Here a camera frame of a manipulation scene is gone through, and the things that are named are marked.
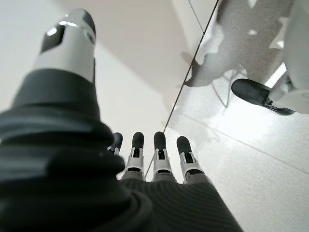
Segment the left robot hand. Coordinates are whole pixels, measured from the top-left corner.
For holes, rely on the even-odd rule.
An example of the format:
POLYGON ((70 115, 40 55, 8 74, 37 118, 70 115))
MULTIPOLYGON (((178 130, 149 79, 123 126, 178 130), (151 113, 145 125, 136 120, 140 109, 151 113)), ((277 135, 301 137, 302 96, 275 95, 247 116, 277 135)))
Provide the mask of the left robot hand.
POLYGON ((151 182, 143 173, 141 132, 128 160, 119 155, 122 135, 100 120, 95 44, 91 15, 66 14, 45 33, 33 69, 1 113, 1 231, 241 231, 186 137, 177 139, 181 184, 160 131, 151 182))

